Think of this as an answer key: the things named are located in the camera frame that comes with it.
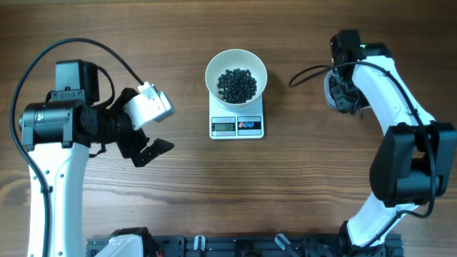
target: table surface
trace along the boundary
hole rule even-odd
[[[323,77],[289,89],[300,70],[331,64],[330,38],[355,28],[384,42],[409,89],[439,121],[457,124],[457,4],[445,1],[178,1],[149,4],[0,6],[0,256],[25,256],[30,185],[9,132],[16,84],[49,44],[80,36],[119,53],[144,80],[165,91],[176,113],[144,127],[176,144],[144,168],[116,145],[90,159],[84,178],[84,238],[147,226],[152,234],[195,236],[336,233],[371,192],[368,171],[383,135],[371,110],[340,114],[326,107]],[[266,136],[212,141],[206,65],[225,49],[263,60]],[[136,81],[101,49],[61,46],[24,84],[16,116],[54,88],[56,61],[103,66],[116,92]],[[101,97],[109,85],[101,76]],[[95,145],[91,152],[96,152]],[[453,256],[457,243],[457,165],[446,194],[426,220],[406,217],[407,256]]]

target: scale display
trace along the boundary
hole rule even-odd
[[[234,131],[235,124],[214,124],[214,131]]]

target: digital kitchen scale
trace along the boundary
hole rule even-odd
[[[242,109],[229,109],[209,94],[209,136],[212,139],[253,139],[263,135],[262,95]]]

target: black cable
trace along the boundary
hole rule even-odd
[[[24,148],[22,148],[21,142],[19,141],[19,137],[17,136],[16,120],[15,120],[16,104],[17,104],[17,99],[19,97],[19,92],[21,91],[22,85],[24,85],[24,82],[25,82],[27,76],[30,74],[30,71],[35,67],[36,63],[38,63],[38,61],[50,50],[52,50],[62,44],[67,44],[67,43],[71,43],[71,42],[83,42],[83,43],[93,44],[95,46],[105,49],[107,52],[109,52],[111,55],[113,55],[116,59],[118,59],[118,61],[120,61],[122,63],[122,65],[124,65],[124,67],[127,69],[127,71],[129,71],[130,74],[141,85],[144,84],[143,81],[130,68],[130,66],[113,50],[111,50],[109,47],[107,47],[97,41],[94,41],[91,39],[83,39],[83,38],[64,39],[64,40],[57,41],[56,43],[48,46],[48,48],[44,49],[31,62],[30,66],[27,68],[24,75],[22,75],[21,80],[19,80],[16,90],[14,91],[13,101],[11,102],[11,111],[9,113],[9,123],[10,123],[9,125],[10,125],[11,135],[13,136],[14,143],[16,144],[21,155],[24,157],[24,159],[26,159],[27,163],[30,165],[31,169],[34,171],[35,176],[38,178],[38,181],[41,186],[41,193],[43,194],[43,200],[44,200],[44,237],[43,237],[43,254],[42,254],[43,257],[49,256],[49,233],[50,233],[50,226],[51,226],[51,207],[50,207],[50,199],[49,199],[49,187],[46,182],[46,179],[44,178],[43,173],[40,171],[39,167],[36,165],[36,163],[30,157],[30,155],[24,150]]]
[[[295,83],[294,85],[292,85],[292,82],[298,77],[300,76],[301,74],[304,74],[305,72],[307,71],[310,71],[310,70],[314,70],[314,69],[318,69],[318,68],[327,68],[327,69],[334,69],[333,66],[330,66],[330,65],[316,65],[316,66],[312,66],[312,67],[309,67],[307,69],[304,69],[303,71],[300,71],[298,72],[294,77],[292,77],[292,79],[289,81],[288,83],[288,86],[289,87],[296,87],[298,86],[299,84],[302,84],[303,82],[305,82],[306,80],[302,80],[302,81],[299,81],[298,83]]]
[[[429,161],[429,165],[430,165],[430,176],[431,176],[431,179],[430,179],[430,184],[431,184],[430,199],[429,199],[429,202],[428,202],[427,211],[425,213],[422,213],[422,214],[416,213],[414,211],[408,211],[408,210],[398,211],[397,214],[392,218],[392,220],[387,224],[387,226],[379,234],[377,234],[373,239],[371,239],[371,241],[369,241],[365,246],[363,246],[363,247],[361,247],[360,249],[357,250],[357,251],[360,251],[361,249],[370,247],[373,243],[375,243],[377,240],[379,240],[394,225],[394,223],[399,218],[401,218],[402,215],[409,214],[409,215],[412,215],[412,216],[414,216],[416,218],[427,218],[427,217],[430,216],[430,214],[433,211],[433,207],[435,206],[435,193],[436,193],[436,187],[435,187],[436,175],[435,175],[435,173],[436,172],[435,172],[435,158],[434,158],[434,155],[433,155],[433,149],[431,147],[430,138],[428,137],[428,134],[427,134],[427,132],[426,132],[424,126],[423,126],[422,120],[419,118],[418,110],[416,108],[414,108],[414,105],[411,103],[411,100],[408,97],[408,94],[405,92],[405,89],[402,87],[402,85],[400,85],[400,83],[395,79],[395,77],[390,73],[390,71],[387,71],[387,70],[385,70],[384,68],[382,68],[382,67],[380,67],[378,65],[375,65],[375,64],[372,64],[372,63],[369,63],[369,62],[366,62],[366,61],[352,61],[352,62],[348,62],[348,63],[344,63],[344,64],[338,64],[338,65],[335,65],[335,66],[330,66],[330,67],[328,67],[326,69],[323,69],[323,70],[318,71],[318,72],[316,72],[314,74],[311,74],[310,76],[307,76],[306,78],[300,80],[299,82],[297,82],[295,84],[292,84],[293,80],[295,80],[299,75],[301,75],[301,74],[303,74],[303,73],[305,73],[307,71],[310,71],[311,69],[320,68],[320,66],[313,66],[313,67],[305,69],[305,70],[301,71],[300,73],[298,73],[297,75],[295,75],[291,79],[291,81],[289,82],[288,85],[289,85],[289,87],[295,87],[295,86],[298,86],[299,84],[302,84],[305,81],[308,81],[309,79],[312,79],[312,78],[314,78],[316,76],[319,76],[319,75],[324,74],[326,72],[329,72],[331,70],[338,69],[338,68],[345,67],[345,66],[355,66],[355,65],[365,65],[365,66],[370,66],[372,68],[378,69],[384,75],[386,75],[388,78],[390,78],[390,80],[392,80],[392,82],[397,86],[397,88],[400,91],[401,95],[405,99],[405,102],[408,105],[408,108],[411,110],[411,115],[416,120],[416,122],[418,124],[418,127],[422,132],[422,136],[423,136],[424,142],[426,144],[426,155],[428,157],[428,161]]]
[[[97,69],[99,71],[101,71],[103,74],[105,74],[105,76],[109,80],[109,84],[111,86],[111,97],[108,100],[106,100],[105,102],[101,103],[101,104],[97,104],[95,106],[92,106],[93,109],[101,110],[101,109],[107,108],[108,106],[110,106],[114,102],[114,96],[116,95],[116,93],[114,91],[113,81],[111,80],[111,77],[108,75],[108,72],[106,72],[105,69],[103,69],[100,66],[97,66]]]

